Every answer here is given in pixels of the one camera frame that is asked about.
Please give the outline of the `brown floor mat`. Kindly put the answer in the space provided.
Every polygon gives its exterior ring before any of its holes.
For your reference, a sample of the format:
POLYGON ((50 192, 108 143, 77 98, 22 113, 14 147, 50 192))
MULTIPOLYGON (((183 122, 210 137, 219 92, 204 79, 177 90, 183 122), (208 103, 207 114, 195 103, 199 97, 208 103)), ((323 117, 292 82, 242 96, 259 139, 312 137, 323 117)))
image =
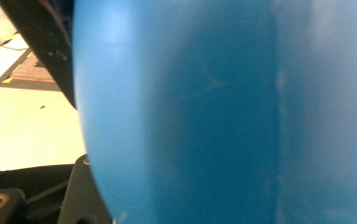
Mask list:
POLYGON ((44 64, 29 49, 0 76, 0 87, 60 91, 44 64))

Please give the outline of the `blue bottle with white cap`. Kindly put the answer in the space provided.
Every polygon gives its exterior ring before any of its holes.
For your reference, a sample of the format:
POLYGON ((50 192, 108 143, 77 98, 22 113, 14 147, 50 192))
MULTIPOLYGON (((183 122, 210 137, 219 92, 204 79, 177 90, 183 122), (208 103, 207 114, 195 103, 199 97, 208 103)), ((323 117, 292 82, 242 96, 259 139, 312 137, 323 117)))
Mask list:
POLYGON ((357 0, 76 0, 114 224, 357 224, 357 0))

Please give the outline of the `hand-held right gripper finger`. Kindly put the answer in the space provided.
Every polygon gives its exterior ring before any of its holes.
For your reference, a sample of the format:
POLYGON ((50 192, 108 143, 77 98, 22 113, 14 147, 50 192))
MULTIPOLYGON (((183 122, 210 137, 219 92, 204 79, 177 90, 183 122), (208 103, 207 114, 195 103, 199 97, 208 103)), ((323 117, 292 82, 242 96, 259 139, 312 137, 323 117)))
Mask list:
POLYGON ((86 155, 73 166, 58 224, 113 224, 94 184, 86 155))

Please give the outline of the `black frame post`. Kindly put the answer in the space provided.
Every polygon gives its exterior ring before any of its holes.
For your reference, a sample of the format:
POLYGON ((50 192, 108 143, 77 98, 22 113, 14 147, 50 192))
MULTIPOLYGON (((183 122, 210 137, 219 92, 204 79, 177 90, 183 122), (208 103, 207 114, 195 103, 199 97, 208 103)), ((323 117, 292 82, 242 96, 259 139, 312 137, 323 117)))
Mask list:
POLYGON ((0 0, 17 28, 74 108, 72 29, 75 0, 0 0))

